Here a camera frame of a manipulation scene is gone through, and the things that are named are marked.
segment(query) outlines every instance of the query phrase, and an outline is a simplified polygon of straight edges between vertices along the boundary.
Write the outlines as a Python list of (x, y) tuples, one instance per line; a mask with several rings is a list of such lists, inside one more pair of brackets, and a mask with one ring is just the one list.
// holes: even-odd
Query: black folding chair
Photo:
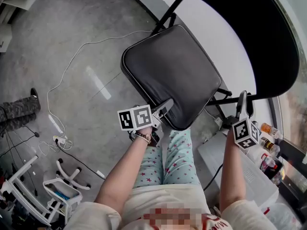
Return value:
[[(248, 101), (276, 97), (289, 90), (298, 75), (299, 54), (276, 1), (203, 1), (230, 24), (248, 54), (257, 89)], [(175, 0), (150, 37), (126, 49), (121, 65), (150, 105), (173, 98), (174, 106), (165, 121), (175, 130), (188, 128), (206, 105), (238, 101), (238, 97), (210, 101), (217, 91), (228, 94), (219, 89), (221, 77), (210, 56), (182, 26), (170, 25), (160, 31), (169, 17), (174, 21), (174, 10), (181, 2)]]

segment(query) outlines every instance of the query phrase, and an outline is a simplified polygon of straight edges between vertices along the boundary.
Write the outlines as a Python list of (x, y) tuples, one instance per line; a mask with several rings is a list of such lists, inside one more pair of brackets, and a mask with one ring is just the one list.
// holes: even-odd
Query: black backrest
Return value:
[[(181, 1), (176, 0), (165, 17), (168, 18)], [(257, 95), (253, 99), (271, 98), (289, 90), (298, 75), (299, 54), (290, 26), (275, 0), (203, 1), (215, 9), (240, 38), (254, 71)]]

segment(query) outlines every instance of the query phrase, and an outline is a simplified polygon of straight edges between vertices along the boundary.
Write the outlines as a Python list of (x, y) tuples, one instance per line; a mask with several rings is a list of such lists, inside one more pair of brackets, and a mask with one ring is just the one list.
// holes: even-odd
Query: light blue pants with red stars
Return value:
[(173, 130), (169, 137), (165, 169), (162, 148), (147, 147), (133, 188), (163, 184), (200, 185), (194, 166), (190, 129)]

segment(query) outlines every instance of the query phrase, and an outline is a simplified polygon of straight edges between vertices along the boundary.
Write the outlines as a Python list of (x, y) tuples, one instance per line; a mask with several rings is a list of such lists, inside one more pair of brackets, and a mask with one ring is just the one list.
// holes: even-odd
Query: camouflage pants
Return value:
[(39, 110), (39, 101), (33, 96), (0, 104), (0, 130), (6, 127), (7, 131), (13, 131), (26, 125), (36, 119), (35, 112)]

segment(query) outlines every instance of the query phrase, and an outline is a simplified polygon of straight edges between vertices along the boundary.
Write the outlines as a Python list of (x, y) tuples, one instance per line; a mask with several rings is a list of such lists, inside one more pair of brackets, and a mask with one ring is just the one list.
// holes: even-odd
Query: person's leg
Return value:
[(161, 185), (162, 181), (162, 148), (147, 147), (133, 188)]
[(192, 153), (190, 129), (171, 131), (163, 184), (200, 185)]
[(2, 107), (0, 108), (0, 122), (30, 115), (40, 110), (38, 99), (32, 95), (15, 102), (4, 102), (0, 106)]
[(13, 131), (13, 130), (19, 129), (22, 126), (25, 126), (27, 123), (29, 123), (29, 122), (31, 122), (35, 119), (36, 119), (35, 113), (32, 113), (30, 115), (26, 115), (26, 116), (22, 116), (22, 117), (8, 119), (6, 122), (0, 123), (0, 132), (4, 128), (5, 128), (6, 131)]

